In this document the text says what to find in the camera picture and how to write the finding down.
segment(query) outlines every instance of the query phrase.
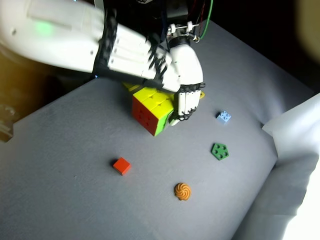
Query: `light blue toy brick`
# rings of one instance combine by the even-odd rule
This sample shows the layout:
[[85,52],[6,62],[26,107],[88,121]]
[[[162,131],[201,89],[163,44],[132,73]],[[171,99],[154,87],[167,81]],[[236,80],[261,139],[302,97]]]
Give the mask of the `light blue toy brick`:
[[227,113],[226,111],[223,111],[219,114],[219,116],[216,118],[220,123],[226,124],[229,119],[231,118],[231,115]]

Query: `green wire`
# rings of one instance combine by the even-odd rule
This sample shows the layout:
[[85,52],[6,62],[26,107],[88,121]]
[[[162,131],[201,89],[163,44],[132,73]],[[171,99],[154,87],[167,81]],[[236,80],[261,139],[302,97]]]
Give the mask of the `green wire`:
[[211,0],[208,19],[206,20],[205,27],[204,27],[203,32],[201,33],[200,39],[203,39],[204,36],[206,35],[207,29],[208,29],[208,25],[209,25],[209,22],[210,22],[210,16],[211,16],[211,11],[212,11],[212,6],[213,5],[214,5],[214,0]]

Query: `red wire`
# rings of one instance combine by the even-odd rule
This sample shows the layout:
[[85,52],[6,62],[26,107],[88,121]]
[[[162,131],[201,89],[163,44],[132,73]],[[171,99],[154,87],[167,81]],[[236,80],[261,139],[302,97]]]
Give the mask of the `red wire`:
[[201,33],[202,22],[203,22],[203,19],[204,19],[205,5],[206,5],[206,1],[204,1],[203,6],[202,6],[201,18],[200,18],[200,27],[199,27],[199,36],[200,36],[200,33]]
[[194,0],[194,1],[193,1],[193,5],[192,5],[192,8],[191,8],[188,16],[190,16],[190,14],[192,14],[192,11],[194,10],[194,8],[195,8],[195,6],[196,6],[196,2],[197,2],[197,0]]

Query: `gray table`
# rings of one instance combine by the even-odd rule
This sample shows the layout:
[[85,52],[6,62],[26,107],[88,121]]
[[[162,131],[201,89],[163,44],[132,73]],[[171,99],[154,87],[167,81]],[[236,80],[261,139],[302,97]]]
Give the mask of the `gray table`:
[[[312,92],[214,23],[194,48],[206,96],[157,137],[102,78],[16,123],[0,143],[0,239],[229,240],[277,159],[261,124]],[[230,157],[211,155],[216,142]],[[119,157],[132,164],[125,176],[111,166]],[[174,196],[179,182],[188,201]]]

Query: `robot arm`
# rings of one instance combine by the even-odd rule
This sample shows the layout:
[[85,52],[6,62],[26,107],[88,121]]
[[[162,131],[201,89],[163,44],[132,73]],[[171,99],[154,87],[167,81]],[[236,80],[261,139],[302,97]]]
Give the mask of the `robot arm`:
[[202,68],[187,31],[168,33],[170,54],[86,2],[0,0],[0,49],[51,66],[114,76],[175,94],[171,124],[196,110]]

